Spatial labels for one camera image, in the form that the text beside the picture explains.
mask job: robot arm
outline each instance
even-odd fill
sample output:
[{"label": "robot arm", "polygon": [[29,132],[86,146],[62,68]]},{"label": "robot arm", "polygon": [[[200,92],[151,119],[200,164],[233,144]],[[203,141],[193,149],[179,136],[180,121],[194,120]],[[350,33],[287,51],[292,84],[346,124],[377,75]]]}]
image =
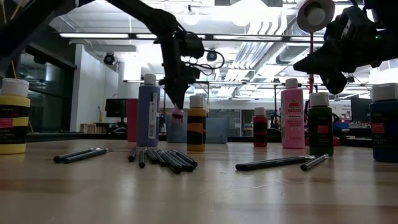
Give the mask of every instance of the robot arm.
[{"label": "robot arm", "polygon": [[[364,65],[376,68],[383,61],[398,58],[398,25],[394,16],[398,1],[364,3],[363,10],[357,6],[344,9],[327,25],[323,46],[294,64],[297,71],[320,75],[332,94],[341,93],[346,85],[342,72],[353,73]],[[370,9],[378,21],[368,19]]]},{"label": "robot arm", "polygon": [[[66,14],[78,6],[94,0],[32,0],[16,19],[0,30],[0,72],[6,73],[11,60],[23,50],[33,36],[41,32],[54,18]],[[188,84],[199,78],[200,70],[187,66],[181,56],[200,58],[205,53],[201,40],[187,32],[175,16],[161,9],[154,9],[140,0],[107,0],[130,16],[143,22],[157,36],[163,55],[165,78],[160,81],[173,104],[183,108]]]}]

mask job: table surface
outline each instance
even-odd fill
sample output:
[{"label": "table surface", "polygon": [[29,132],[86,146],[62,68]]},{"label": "table surface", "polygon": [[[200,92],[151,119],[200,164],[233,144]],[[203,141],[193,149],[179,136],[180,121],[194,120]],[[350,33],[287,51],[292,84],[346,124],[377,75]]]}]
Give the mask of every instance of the table surface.
[{"label": "table surface", "polygon": [[[89,147],[114,149],[72,164],[55,155]],[[128,163],[126,141],[37,142],[25,154],[0,156],[1,223],[397,223],[398,165],[374,162],[371,149],[337,147],[302,172],[299,165],[252,172],[235,164],[306,154],[247,143],[209,144],[190,153],[199,166]],[[185,149],[184,144],[160,144]]]}]

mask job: yellow paint bottle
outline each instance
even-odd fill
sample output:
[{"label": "yellow paint bottle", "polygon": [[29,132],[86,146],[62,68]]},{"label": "yellow paint bottle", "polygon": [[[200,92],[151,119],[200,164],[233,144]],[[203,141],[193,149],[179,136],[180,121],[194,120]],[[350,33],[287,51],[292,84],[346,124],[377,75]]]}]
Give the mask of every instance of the yellow paint bottle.
[{"label": "yellow paint bottle", "polygon": [[204,151],[206,149],[206,116],[203,108],[202,96],[190,97],[190,109],[188,110],[187,121],[187,150]]},{"label": "yellow paint bottle", "polygon": [[0,154],[24,153],[30,99],[29,83],[15,78],[3,78],[0,95]]}]

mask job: blue paint bottle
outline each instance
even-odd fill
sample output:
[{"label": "blue paint bottle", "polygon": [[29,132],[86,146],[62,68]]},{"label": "blue paint bottle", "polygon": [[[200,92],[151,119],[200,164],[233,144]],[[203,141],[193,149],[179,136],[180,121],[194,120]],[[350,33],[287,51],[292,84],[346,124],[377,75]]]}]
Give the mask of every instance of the blue paint bottle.
[{"label": "blue paint bottle", "polygon": [[160,88],[156,76],[144,76],[144,85],[138,92],[138,132],[137,146],[155,147],[159,143],[159,100]]},{"label": "blue paint bottle", "polygon": [[398,83],[374,85],[370,104],[373,158],[398,162]]}]

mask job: white bottle cap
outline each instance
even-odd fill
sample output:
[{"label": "white bottle cap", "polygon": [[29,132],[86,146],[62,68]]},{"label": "white bottle cap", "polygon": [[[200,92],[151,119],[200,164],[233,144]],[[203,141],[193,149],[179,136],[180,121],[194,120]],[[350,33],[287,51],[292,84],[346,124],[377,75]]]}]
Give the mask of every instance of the white bottle cap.
[{"label": "white bottle cap", "polygon": [[203,96],[190,96],[189,107],[190,108],[203,108]]},{"label": "white bottle cap", "polygon": [[145,85],[155,85],[156,84],[156,75],[154,75],[154,74],[144,75],[144,84]]},{"label": "white bottle cap", "polygon": [[398,100],[398,83],[373,85],[372,100]]},{"label": "white bottle cap", "polygon": [[313,106],[329,106],[329,93],[311,93],[310,104]]},{"label": "white bottle cap", "polygon": [[255,116],[266,116],[266,109],[265,108],[255,108],[254,115]]},{"label": "white bottle cap", "polygon": [[2,95],[16,95],[27,97],[29,89],[29,82],[16,78],[3,78],[2,79]]},{"label": "white bottle cap", "polygon": [[297,88],[299,84],[296,78],[288,78],[286,79],[285,86],[286,88]]}]

